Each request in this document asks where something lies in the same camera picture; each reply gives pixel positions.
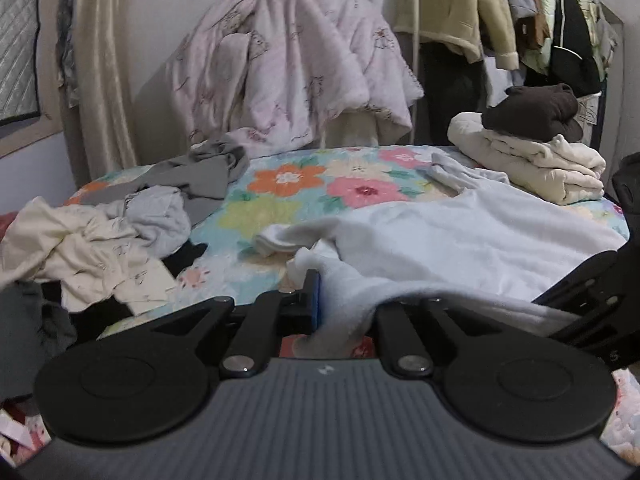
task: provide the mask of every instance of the brown garment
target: brown garment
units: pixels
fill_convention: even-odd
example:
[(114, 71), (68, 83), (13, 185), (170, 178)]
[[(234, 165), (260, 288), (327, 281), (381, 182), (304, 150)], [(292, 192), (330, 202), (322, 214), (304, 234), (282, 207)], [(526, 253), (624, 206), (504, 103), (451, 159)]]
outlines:
[(551, 38), (549, 25), (542, 8), (542, 0), (533, 0), (536, 3), (538, 13), (530, 18), (522, 18), (516, 23), (516, 43), (518, 51), (525, 49), (537, 50), (545, 44), (546, 38)]
[(569, 85), (507, 88), (508, 97), (482, 114), (482, 126), (514, 137), (549, 142), (561, 134), (580, 142), (583, 131), (574, 119), (578, 99)]

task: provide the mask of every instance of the bed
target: bed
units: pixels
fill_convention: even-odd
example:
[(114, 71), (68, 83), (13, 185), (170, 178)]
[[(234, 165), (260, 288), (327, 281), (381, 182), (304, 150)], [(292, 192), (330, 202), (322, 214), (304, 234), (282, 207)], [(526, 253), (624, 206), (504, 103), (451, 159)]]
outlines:
[[(455, 148), (442, 148), (460, 163), (476, 163)], [(194, 228), (191, 241), (209, 245), (205, 254), (178, 276), (172, 300), (141, 316), (108, 327), (102, 336), (132, 328), (217, 295), (236, 304), (252, 303), (266, 290), (291, 288), (285, 276), (288, 256), (259, 256), (252, 237), (273, 223), (294, 223), (381, 202), (428, 202), (452, 196), (424, 173), (431, 147), (385, 146), (303, 150), (252, 160), (251, 167), (229, 190), (224, 205)], [(148, 170), (141, 166), (106, 176), (83, 187), (84, 192), (132, 180)], [(609, 200), (564, 206), (607, 225), (628, 238), (622, 210)], [(640, 386), (628, 370), (615, 374), (618, 404), (603, 441), (633, 464), (640, 464)]]

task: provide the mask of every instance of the black jacket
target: black jacket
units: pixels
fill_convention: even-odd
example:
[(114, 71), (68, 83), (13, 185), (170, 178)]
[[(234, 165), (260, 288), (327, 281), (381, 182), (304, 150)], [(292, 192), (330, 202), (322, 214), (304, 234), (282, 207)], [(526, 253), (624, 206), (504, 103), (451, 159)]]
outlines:
[(600, 91), (600, 73), (578, 0), (558, 0), (549, 83), (567, 83), (576, 97)]

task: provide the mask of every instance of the curtain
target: curtain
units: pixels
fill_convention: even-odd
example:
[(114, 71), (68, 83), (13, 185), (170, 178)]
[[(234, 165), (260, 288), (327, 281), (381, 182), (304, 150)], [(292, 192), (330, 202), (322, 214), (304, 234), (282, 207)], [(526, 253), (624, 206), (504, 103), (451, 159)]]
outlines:
[(76, 0), (72, 34), (91, 177), (136, 166), (124, 0)]

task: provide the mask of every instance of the yellow jacket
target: yellow jacket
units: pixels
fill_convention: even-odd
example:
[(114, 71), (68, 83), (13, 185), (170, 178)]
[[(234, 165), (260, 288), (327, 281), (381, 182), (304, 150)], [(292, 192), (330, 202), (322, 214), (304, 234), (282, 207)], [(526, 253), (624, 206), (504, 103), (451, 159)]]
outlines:
[[(398, 2), (396, 32), (414, 30), (412, 1)], [(507, 0), (420, 0), (421, 40), (445, 43), (452, 51), (464, 54), (469, 63), (480, 61), (480, 16), (489, 31), (496, 66), (516, 70), (518, 54)]]

